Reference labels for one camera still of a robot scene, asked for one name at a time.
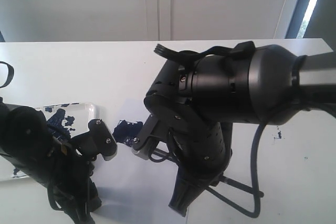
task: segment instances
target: white table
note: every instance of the white table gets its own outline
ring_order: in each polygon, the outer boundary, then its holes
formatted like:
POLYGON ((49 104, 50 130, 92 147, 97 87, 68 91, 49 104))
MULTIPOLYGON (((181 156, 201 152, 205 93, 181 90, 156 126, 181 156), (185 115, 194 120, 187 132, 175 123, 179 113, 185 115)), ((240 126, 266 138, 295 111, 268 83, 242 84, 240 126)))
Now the white table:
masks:
MULTIPOLYGON (((238 40, 162 41, 174 50, 203 51, 214 45, 233 47, 238 40)), ((296 55, 331 49, 321 39, 255 40, 256 46, 279 44, 296 55)), ((112 129, 126 99, 141 101, 164 63, 147 42, 37 42, 0 44, 0 60, 15 67, 15 78, 0 90, 4 102, 39 107, 89 101, 112 129)), ((204 192, 182 219, 169 207, 176 167, 133 156, 119 145, 115 159, 98 159, 93 180, 104 206, 92 214, 99 223, 334 223, 336 191, 336 127, 323 112, 300 112, 280 126, 283 138, 274 140, 276 126, 261 139, 258 172, 261 214, 251 220, 204 192)), ((233 158, 225 174, 250 184, 249 152, 256 126, 235 124, 233 158)), ((226 185, 216 190, 253 207, 251 195, 226 185)), ((0 223, 71 223, 51 210, 46 190, 31 179, 0 183, 0 223)))

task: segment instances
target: table surface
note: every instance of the table surface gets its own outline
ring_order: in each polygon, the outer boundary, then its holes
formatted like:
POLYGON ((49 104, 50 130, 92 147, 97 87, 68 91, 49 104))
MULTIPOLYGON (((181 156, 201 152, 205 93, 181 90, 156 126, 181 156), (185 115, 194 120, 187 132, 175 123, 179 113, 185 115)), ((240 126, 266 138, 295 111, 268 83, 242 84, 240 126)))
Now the table surface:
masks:
MULTIPOLYGON (((330 52, 322 39, 254 40, 256 46, 278 44, 296 55, 330 52)), ((241 40, 161 41, 174 50, 203 51, 234 47, 241 40)), ((92 102, 113 130, 127 101, 141 104, 165 60, 153 53, 156 41, 1 43, 0 60, 14 66, 13 82, 0 94, 5 103, 40 107, 92 102)), ((134 108, 134 114, 146 113, 134 108)), ((336 127, 320 111, 300 112, 279 127, 268 126, 261 139, 258 172, 261 200, 258 219, 249 219, 208 192, 182 218, 168 207, 177 168, 154 164, 119 145, 116 158, 99 157, 93 180, 103 206, 92 214, 96 223, 334 223, 336 191, 332 190, 336 159, 336 127), (282 138, 277 139, 281 131, 282 138)), ((225 175, 250 184, 249 152, 256 125, 235 124, 233 157, 225 175)), ((251 195, 227 185, 216 190, 253 209, 251 195)), ((0 223, 71 223, 51 210, 46 190, 31 179, 0 183, 0 223)))

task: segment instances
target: white wall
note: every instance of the white wall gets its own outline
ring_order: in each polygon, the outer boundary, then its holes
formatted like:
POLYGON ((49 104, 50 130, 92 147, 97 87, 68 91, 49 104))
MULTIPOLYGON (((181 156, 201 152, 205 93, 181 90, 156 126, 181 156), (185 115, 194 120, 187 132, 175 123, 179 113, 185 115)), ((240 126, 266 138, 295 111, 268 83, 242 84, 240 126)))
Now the white wall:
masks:
POLYGON ((296 0, 0 0, 6 41, 284 38, 296 0))

